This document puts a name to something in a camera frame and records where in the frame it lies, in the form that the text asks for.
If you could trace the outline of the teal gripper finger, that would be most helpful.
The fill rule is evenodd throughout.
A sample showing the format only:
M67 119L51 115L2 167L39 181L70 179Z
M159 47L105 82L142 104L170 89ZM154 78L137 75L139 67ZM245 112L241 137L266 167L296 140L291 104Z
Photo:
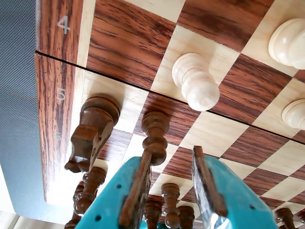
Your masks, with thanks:
M205 229L275 229L270 208L222 161L194 146L192 180Z
M139 229L151 185L152 154L144 150L121 166L93 201L79 229Z

